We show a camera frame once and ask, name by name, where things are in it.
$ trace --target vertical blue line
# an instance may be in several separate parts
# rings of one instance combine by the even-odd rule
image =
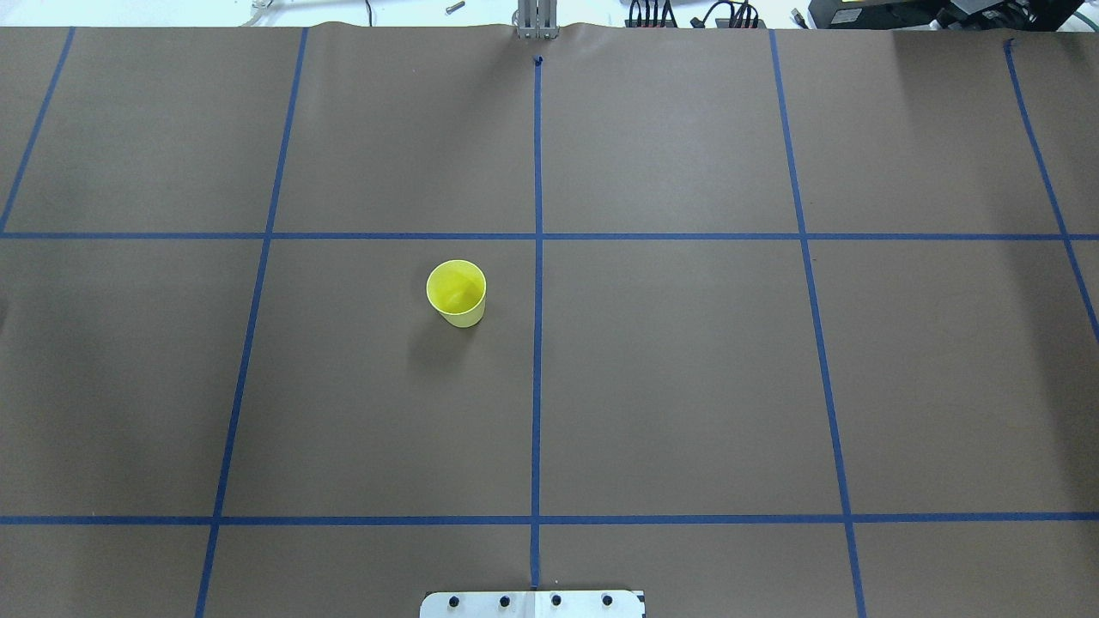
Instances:
[[[244,331],[244,350],[241,352],[241,367],[236,374],[236,390],[233,394],[233,409],[229,417],[225,450],[221,457],[218,494],[213,503],[213,521],[210,525],[210,538],[207,540],[206,560],[202,564],[202,578],[199,582],[199,595],[195,604],[196,618],[202,618],[202,615],[206,613],[207,595],[210,592],[210,576],[213,573],[213,559],[218,549],[218,533],[221,528],[221,516],[225,506],[225,488],[229,485],[229,468],[233,461],[233,448],[236,443],[236,428],[241,419],[244,385],[248,377],[248,364],[252,360],[252,342],[256,334],[259,299],[263,296],[264,279],[267,276],[267,256],[270,254],[271,235],[275,231],[275,216],[278,211],[279,191],[282,187],[282,168],[286,165],[286,153],[290,146],[290,130],[293,128],[293,112],[298,106],[298,86],[301,84],[301,65],[306,58],[306,42],[308,40],[309,29],[303,27],[301,29],[301,38],[298,43],[298,60],[293,68],[293,82],[290,86],[290,101],[286,109],[286,122],[282,125],[282,144],[279,146],[278,164],[275,168],[271,201],[267,209],[267,227],[264,231],[264,244],[259,252],[259,266],[256,268],[256,284],[252,290],[252,308],[248,310],[248,324]]]
[[[542,56],[534,57],[534,366],[531,413],[531,588],[542,577]]]
[[[840,443],[840,423],[835,417],[835,399],[832,396],[832,376],[824,347],[824,329],[821,325],[820,305],[817,301],[817,283],[813,262],[809,253],[809,238],[806,231],[806,216],[801,208],[801,188],[798,184],[798,166],[793,159],[793,140],[790,136],[790,117],[786,109],[786,90],[782,87],[782,68],[778,59],[778,41],[775,31],[770,36],[770,60],[775,67],[775,87],[778,90],[778,111],[782,119],[782,139],[786,141],[786,164],[790,172],[790,188],[793,191],[793,210],[798,218],[798,235],[801,238],[801,262],[806,269],[809,289],[809,308],[813,316],[813,333],[817,338],[817,358],[821,367],[821,384],[824,387],[824,406],[828,409],[829,431],[832,434],[832,456],[835,460],[835,477],[840,487],[840,506],[843,509],[844,532],[847,537],[847,559],[851,562],[851,580],[855,591],[855,608],[859,618],[866,618],[866,599],[863,595],[863,575],[858,566],[858,549],[855,543],[855,525],[851,517],[851,496],[847,492],[847,473],[843,463],[843,448]]]
[[[1061,230],[1062,242],[1065,243],[1065,253],[1068,254],[1068,263],[1073,267],[1073,275],[1076,277],[1076,287],[1080,290],[1084,299],[1084,308],[1088,312],[1088,320],[1091,322],[1091,334],[1099,341],[1099,320],[1096,319],[1096,310],[1091,305],[1091,296],[1088,294],[1088,286],[1084,283],[1084,273],[1076,261],[1076,251],[1073,249],[1073,240],[1068,235],[1068,225],[1061,213],[1061,205],[1057,203],[1057,195],[1053,191],[1053,181],[1050,180],[1050,172],[1045,167],[1045,158],[1042,156],[1042,148],[1037,146],[1037,137],[1034,136],[1034,128],[1030,122],[1030,113],[1026,112],[1026,103],[1023,101],[1023,89],[1019,85],[1019,75],[1015,73],[1015,59],[1012,57],[1011,44],[1014,38],[1003,42],[1003,57],[1008,60],[1008,74],[1011,76],[1011,86],[1015,90],[1015,102],[1019,103],[1019,115],[1023,119],[1023,129],[1026,130],[1026,139],[1030,140],[1031,150],[1034,151],[1034,161],[1037,162],[1037,169],[1042,173],[1042,183],[1045,185],[1045,195],[1050,198],[1050,206],[1053,207],[1053,216],[1057,220],[1057,229]]]
[[[65,45],[62,47],[62,55],[57,58],[57,66],[54,67],[54,76],[49,78],[49,86],[46,95],[42,98],[42,107],[38,108],[38,115],[34,119],[34,126],[31,129],[31,136],[26,140],[26,147],[23,150],[23,158],[19,162],[19,169],[12,178],[11,189],[8,191],[8,201],[3,205],[3,214],[0,214],[0,233],[8,227],[8,218],[11,217],[11,209],[15,207],[15,196],[19,195],[19,186],[23,183],[23,174],[31,163],[31,153],[34,152],[34,143],[38,141],[38,132],[42,131],[42,123],[46,120],[46,111],[49,110],[49,101],[54,98],[54,90],[57,89],[57,80],[62,77],[62,69],[65,68],[65,60],[68,59],[69,49],[73,48],[73,37],[76,36],[76,29],[70,27],[65,36]]]

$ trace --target plastic cup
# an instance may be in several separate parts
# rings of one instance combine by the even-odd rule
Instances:
[[[439,314],[467,329],[485,314],[485,273],[473,262],[443,262],[428,275],[428,301]]]

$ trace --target white metal plate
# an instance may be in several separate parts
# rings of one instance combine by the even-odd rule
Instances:
[[[644,618],[644,599],[633,591],[432,593],[420,618]]]

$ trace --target white bracket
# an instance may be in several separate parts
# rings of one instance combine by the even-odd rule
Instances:
[[[557,0],[519,0],[515,31],[520,38],[557,38]]]
[[[432,593],[420,618],[645,618],[645,593],[525,591]]]

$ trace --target blue grid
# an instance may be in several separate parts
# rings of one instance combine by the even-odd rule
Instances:
[[[843,525],[847,539],[848,560],[852,583],[859,618],[866,616],[866,606],[862,588],[858,566],[858,551],[855,539],[856,523],[898,523],[898,522],[996,522],[996,521],[1099,521],[1099,511],[1007,511],[1007,512],[931,512],[931,514],[855,514],[851,509],[851,498],[847,488],[843,463],[843,449],[840,439],[840,427],[835,415],[835,404],[832,397],[832,385],[829,374],[828,350],[824,329],[821,323],[820,309],[817,300],[817,286],[813,276],[810,241],[997,241],[997,242],[1035,242],[1059,241],[1065,246],[1080,298],[1087,311],[1092,332],[1099,341],[1099,321],[1091,304],[1083,273],[1073,247],[1074,242],[1099,241],[1099,234],[1072,234],[1068,232],[1053,184],[1050,179],[1045,161],[1034,135],[1030,115],[1023,99],[1022,87],[1015,71],[1012,56],[1012,40],[1003,45],[1004,59],[1011,84],[1014,89],[1023,128],[1034,153],[1035,162],[1042,175],[1051,208],[1057,221],[1057,234],[975,234],[975,233],[812,233],[806,229],[804,212],[801,205],[801,191],[798,183],[793,142],[790,133],[789,117],[786,107],[786,95],[782,85],[782,74],[779,60],[778,43],[774,31],[769,32],[771,62],[775,73],[775,86],[781,117],[782,136],[785,140],[787,164],[790,176],[790,187],[793,208],[797,214],[797,233],[547,233],[543,229],[542,217],[542,70],[543,58],[534,58],[534,233],[414,233],[414,232],[276,232],[275,217],[278,210],[279,191],[282,172],[286,164],[293,113],[297,103],[298,89],[301,80],[302,65],[306,55],[309,30],[302,29],[298,57],[295,66],[293,81],[287,106],[286,121],[282,130],[282,142],[279,148],[278,165],[275,181],[271,187],[270,206],[267,223],[263,232],[7,232],[5,227],[15,205],[23,175],[30,164],[35,142],[46,118],[49,102],[53,99],[57,82],[65,66],[66,58],[73,46],[76,29],[69,29],[62,48],[60,56],[54,69],[49,85],[43,97],[42,106],[35,119],[27,140],[26,147],[13,178],[12,186],[0,214],[0,239],[7,240],[262,240],[259,264],[253,290],[252,306],[245,331],[244,346],[241,354],[241,365],[237,374],[236,389],[233,397],[232,411],[229,419],[225,445],[222,455],[221,473],[214,499],[213,514],[210,517],[174,517],[174,516],[0,516],[3,526],[192,526],[209,527],[210,534],[207,544],[206,560],[196,602],[196,617],[204,613],[207,594],[213,572],[217,553],[218,536],[221,527],[240,526],[354,526],[354,527],[407,527],[407,526],[526,526],[531,532],[531,585],[536,588],[540,580],[540,527],[553,526],[637,526],[637,525]],[[236,439],[241,405],[244,397],[244,386],[247,379],[252,343],[255,336],[256,318],[259,311],[266,276],[267,257],[270,244],[275,240],[528,240],[535,245],[534,276],[534,356],[532,371],[532,426],[531,426],[531,515],[530,516],[396,516],[396,517],[247,517],[224,516],[223,507],[225,489],[232,464],[233,446]],[[644,241],[644,240],[690,240],[690,241],[754,241],[786,240],[798,241],[801,245],[802,263],[806,272],[806,285],[813,330],[817,340],[818,360],[821,372],[821,383],[824,390],[825,407],[829,416],[829,428],[832,439],[833,457],[836,471],[837,490],[842,507],[841,514],[812,515],[650,515],[650,516],[543,516],[541,514],[541,396],[542,396],[542,271],[543,244],[545,241]]]

